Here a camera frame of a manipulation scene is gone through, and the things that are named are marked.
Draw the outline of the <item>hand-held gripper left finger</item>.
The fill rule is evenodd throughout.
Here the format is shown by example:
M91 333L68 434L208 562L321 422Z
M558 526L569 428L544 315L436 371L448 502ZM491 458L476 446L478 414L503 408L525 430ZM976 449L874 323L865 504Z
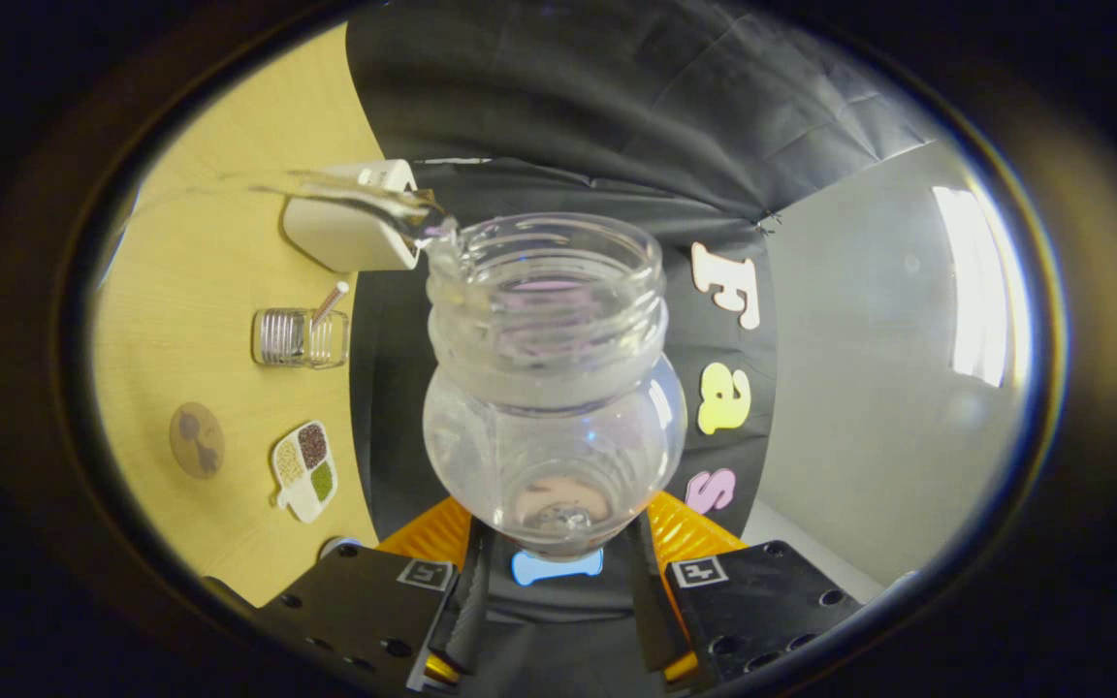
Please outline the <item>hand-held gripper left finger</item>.
M248 627L364 694L457 694L477 672L491 596L491 528L446 498L385 542L325 544L262 605L206 587Z

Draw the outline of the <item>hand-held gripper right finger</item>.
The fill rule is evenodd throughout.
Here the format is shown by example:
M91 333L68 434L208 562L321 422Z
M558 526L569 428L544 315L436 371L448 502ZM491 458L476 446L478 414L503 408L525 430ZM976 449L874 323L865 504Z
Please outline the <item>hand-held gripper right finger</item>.
M776 664L863 602L785 539L748 544L660 493L632 523L634 631L668 689L713 689Z

